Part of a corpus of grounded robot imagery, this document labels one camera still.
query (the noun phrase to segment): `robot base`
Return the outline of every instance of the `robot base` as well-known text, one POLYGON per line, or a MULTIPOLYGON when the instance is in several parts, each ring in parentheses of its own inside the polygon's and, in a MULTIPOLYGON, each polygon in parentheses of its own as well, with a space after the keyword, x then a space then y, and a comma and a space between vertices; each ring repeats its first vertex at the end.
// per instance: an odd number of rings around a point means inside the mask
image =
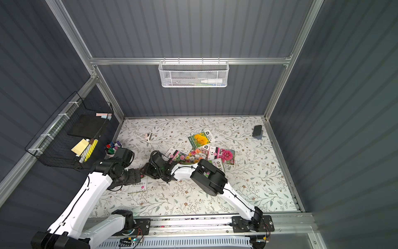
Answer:
MULTIPOLYGON (((264 226, 267 228, 268 232, 275 231, 271 216, 263 215, 263 219, 264 219, 266 225, 263 225, 263 220, 261 219, 261 221, 258 224, 258 228, 257 228, 258 231, 265 232, 266 230, 265 230, 264 226)), ((231 226, 234 228, 234 233, 248 232, 251 230, 250 229, 250 220, 242 219, 242 217, 240 217, 240 216, 232 217, 231 226)))

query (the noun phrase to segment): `black wire basket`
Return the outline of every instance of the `black wire basket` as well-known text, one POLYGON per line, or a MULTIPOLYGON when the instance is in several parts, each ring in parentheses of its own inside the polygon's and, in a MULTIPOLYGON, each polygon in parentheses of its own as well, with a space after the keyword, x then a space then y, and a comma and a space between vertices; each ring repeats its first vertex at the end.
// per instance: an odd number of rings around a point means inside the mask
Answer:
POLYGON ((101 135, 109 126, 113 117, 112 104, 106 101, 79 98, 64 114, 59 114, 57 122, 45 132, 37 134, 25 150, 35 156, 42 164, 52 167, 89 169, 98 159, 105 157, 105 145, 109 141, 101 135), (82 126, 84 118, 94 119, 95 127, 82 126), (86 134, 71 134, 71 131, 85 129, 86 134), (82 139, 89 140, 83 153, 78 156, 71 149, 82 139))

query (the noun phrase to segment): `white mesh basket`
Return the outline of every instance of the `white mesh basket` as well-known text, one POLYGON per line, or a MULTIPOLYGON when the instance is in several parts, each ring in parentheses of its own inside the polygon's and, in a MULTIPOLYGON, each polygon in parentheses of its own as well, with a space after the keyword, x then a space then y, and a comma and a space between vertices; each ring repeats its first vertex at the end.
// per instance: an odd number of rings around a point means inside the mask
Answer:
POLYGON ((229 64, 159 63, 162 87, 226 87, 229 64))

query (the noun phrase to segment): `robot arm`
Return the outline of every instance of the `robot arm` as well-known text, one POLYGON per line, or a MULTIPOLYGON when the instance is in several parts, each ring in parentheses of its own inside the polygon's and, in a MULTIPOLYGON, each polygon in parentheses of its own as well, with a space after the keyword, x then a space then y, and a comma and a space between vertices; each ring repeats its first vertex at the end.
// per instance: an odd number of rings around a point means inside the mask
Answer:
MULTIPOLYGON (((172 169, 172 175, 175 180, 191 179, 197 167, 198 163, 189 166, 176 164, 172 169)), ((218 193, 217 196, 231 204, 243 219, 251 220, 255 214, 254 205, 243 199, 228 182, 223 186, 223 190, 223 193, 218 193)))
MULTIPOLYGON (((107 188, 139 182, 138 170, 126 168, 134 153, 118 149, 113 159, 100 160, 72 202, 47 232, 37 232, 31 240, 34 249, 89 249, 96 248, 107 238, 119 231, 136 228, 133 214, 126 210, 116 210, 106 220, 82 233, 83 226, 95 204, 107 188)), ((171 180, 192 179, 211 196, 219 196, 230 203, 243 218, 247 231, 258 231, 263 212, 243 199, 228 183, 224 172, 202 159, 193 165, 168 164, 161 153, 151 153, 150 162, 143 168, 146 175, 169 182, 171 180)))
POLYGON ((113 158, 97 161, 61 216, 47 232, 35 234, 31 240, 32 248, 96 248, 113 234, 135 227, 132 212, 116 210, 106 220, 82 233, 88 216, 107 188, 140 181, 139 170, 126 169, 133 159, 132 151, 119 149, 113 158))
POLYGON ((149 163, 143 167, 143 174, 166 182, 192 179, 203 191, 211 196, 220 196, 231 204, 246 220, 249 230, 258 231, 263 219, 263 212, 243 199, 228 183, 225 173, 202 159, 193 165, 171 164, 162 159, 159 151, 153 151, 149 163))

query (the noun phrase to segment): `white bottle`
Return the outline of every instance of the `white bottle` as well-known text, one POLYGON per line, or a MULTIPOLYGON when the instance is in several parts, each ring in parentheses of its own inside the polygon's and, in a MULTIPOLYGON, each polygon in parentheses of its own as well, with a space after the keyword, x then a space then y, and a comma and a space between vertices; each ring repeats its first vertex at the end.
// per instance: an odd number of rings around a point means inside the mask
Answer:
POLYGON ((207 83, 207 84, 215 84, 215 85, 222 85, 222 79, 221 78, 209 78, 207 80, 201 80, 202 83, 207 83))

